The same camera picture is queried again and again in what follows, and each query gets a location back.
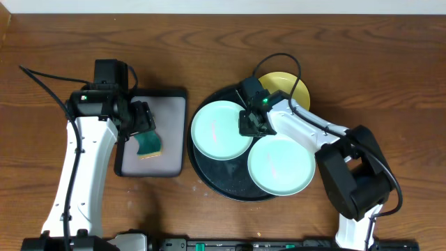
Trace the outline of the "green yellow sponge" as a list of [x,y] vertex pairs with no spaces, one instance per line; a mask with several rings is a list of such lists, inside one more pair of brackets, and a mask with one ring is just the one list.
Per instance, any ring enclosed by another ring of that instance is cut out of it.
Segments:
[[152,130],[135,135],[139,148],[137,156],[139,159],[152,158],[162,153],[162,142],[157,133]]

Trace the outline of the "mint green plate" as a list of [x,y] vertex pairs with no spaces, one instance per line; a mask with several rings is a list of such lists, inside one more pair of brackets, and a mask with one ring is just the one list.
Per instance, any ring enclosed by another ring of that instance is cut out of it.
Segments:
[[191,137],[194,146],[213,160],[231,160],[250,147],[253,137],[239,133],[239,114],[245,109],[227,100],[204,105],[194,115]]
[[282,134],[260,138],[249,152],[247,168],[253,182],[264,192],[289,196],[304,190],[316,170],[314,155]]

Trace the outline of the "yellow plate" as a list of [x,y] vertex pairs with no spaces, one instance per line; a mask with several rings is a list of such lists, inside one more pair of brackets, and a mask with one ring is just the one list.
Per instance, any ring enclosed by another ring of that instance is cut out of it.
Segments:
[[[271,72],[259,78],[262,87],[267,89],[270,93],[280,90],[287,94],[290,94],[296,80],[297,77],[295,75],[286,72]],[[293,92],[293,99],[296,100],[301,107],[309,111],[310,94],[307,86],[302,80],[298,82],[298,85]]]

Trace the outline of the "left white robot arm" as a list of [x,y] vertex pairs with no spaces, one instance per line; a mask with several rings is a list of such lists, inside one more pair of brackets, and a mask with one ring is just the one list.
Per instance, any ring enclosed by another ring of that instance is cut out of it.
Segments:
[[75,91],[68,114],[67,149],[54,204],[41,235],[25,238],[23,250],[152,250],[150,238],[129,230],[102,236],[102,196],[116,142],[155,129],[146,102],[127,91]]

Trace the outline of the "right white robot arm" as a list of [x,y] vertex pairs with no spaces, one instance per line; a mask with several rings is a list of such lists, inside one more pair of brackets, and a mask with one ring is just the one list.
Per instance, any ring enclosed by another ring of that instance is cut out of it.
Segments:
[[337,245],[349,250],[374,246],[376,220],[391,191],[401,188],[370,129],[330,123],[300,106],[283,91],[247,93],[240,99],[239,131],[260,142],[283,137],[314,157],[325,193],[339,213]]

